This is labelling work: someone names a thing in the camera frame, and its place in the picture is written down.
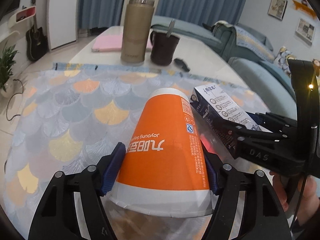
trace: black cable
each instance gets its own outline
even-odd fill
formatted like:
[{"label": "black cable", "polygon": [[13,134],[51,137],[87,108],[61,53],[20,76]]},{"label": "black cable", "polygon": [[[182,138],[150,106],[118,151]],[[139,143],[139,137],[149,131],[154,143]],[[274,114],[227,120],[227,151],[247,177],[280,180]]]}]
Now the black cable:
[{"label": "black cable", "polygon": [[22,84],[22,82],[21,82],[21,80],[20,79],[14,79],[13,81],[19,81],[20,83],[21,83],[21,85],[22,85],[22,92],[21,93],[15,93],[15,94],[13,94],[11,97],[10,97],[10,99],[9,99],[9,102],[8,102],[8,104],[7,104],[7,110],[5,111],[5,117],[7,118],[7,120],[10,122],[13,118],[15,118],[16,116],[20,116],[21,114],[15,114],[10,120],[8,119],[8,107],[9,107],[9,104],[10,104],[10,101],[11,101],[11,99],[15,96],[15,95],[18,95],[18,94],[23,94],[23,92],[24,92],[24,87],[23,87],[23,84]]},{"label": "black cable", "polygon": [[308,177],[307,174],[304,174],[303,182],[302,182],[302,186],[301,186],[301,191],[300,191],[299,199],[298,199],[297,206],[296,206],[296,210],[294,212],[293,220],[292,220],[291,225],[290,225],[290,231],[292,230],[294,222],[295,222],[295,220],[297,218],[298,210],[299,210],[300,203],[301,203],[301,200],[302,200],[302,197],[303,197],[304,187],[305,187],[306,182],[307,182],[307,177]]}]

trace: spoon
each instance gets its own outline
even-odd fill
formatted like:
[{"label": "spoon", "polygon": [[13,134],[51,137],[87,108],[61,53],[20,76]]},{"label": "spoon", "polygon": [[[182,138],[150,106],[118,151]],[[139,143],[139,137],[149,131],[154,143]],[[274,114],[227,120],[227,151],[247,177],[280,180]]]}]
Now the spoon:
[{"label": "spoon", "polygon": [[170,22],[169,27],[168,27],[167,36],[166,36],[167,38],[170,37],[170,35],[171,35],[172,31],[173,31],[175,22],[176,22],[175,20],[172,20],[172,21]]}]

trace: pink tablet case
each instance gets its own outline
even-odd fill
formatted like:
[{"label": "pink tablet case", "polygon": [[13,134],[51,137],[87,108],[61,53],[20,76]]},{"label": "pink tablet case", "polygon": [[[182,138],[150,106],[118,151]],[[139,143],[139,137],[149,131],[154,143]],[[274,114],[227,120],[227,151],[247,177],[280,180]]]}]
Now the pink tablet case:
[{"label": "pink tablet case", "polygon": [[[98,36],[91,50],[94,52],[121,51],[121,46],[122,46],[122,34]],[[152,49],[152,44],[150,39],[148,39],[147,50],[151,50],[151,49]]]}]

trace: paper cup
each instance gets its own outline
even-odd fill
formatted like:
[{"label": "paper cup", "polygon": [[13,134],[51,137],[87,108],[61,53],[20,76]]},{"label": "paper cup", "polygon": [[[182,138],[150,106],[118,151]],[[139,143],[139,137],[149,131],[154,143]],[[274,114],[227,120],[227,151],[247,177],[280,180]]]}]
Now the paper cup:
[{"label": "paper cup", "polygon": [[188,98],[162,88],[147,101],[112,188],[111,200],[147,215],[212,214],[204,155]]}]

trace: wall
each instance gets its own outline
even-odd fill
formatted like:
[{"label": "wall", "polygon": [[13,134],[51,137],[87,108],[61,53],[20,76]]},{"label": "wall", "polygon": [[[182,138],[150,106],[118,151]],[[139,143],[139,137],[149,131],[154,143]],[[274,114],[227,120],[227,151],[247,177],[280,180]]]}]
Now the wall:
[{"label": "wall", "polygon": [[[19,9],[22,9],[22,6],[30,6],[30,0],[20,0]],[[27,50],[27,41],[25,38],[26,31],[30,29],[33,24],[32,20],[25,21],[15,27],[8,29],[8,20],[11,15],[15,12],[11,12],[10,14],[5,15],[0,20],[0,37],[2,35],[9,34],[13,30],[17,30],[20,32],[20,36],[16,43],[16,50],[19,52],[15,56],[16,64],[12,67],[13,75],[16,77],[22,71],[24,71],[28,65],[30,65],[30,61],[27,58],[26,50]],[[39,27],[43,27],[44,34],[46,35],[46,16],[47,15],[47,0],[36,0],[36,17],[37,17],[37,25]]]},{"label": "wall", "polygon": [[[294,9],[292,0],[288,0],[282,21],[268,15],[271,0],[246,0],[239,22],[265,34],[277,54],[286,46],[298,59],[312,60],[320,58],[320,21],[300,10]],[[312,46],[306,44],[296,34],[299,19],[303,18],[316,27]]]}]

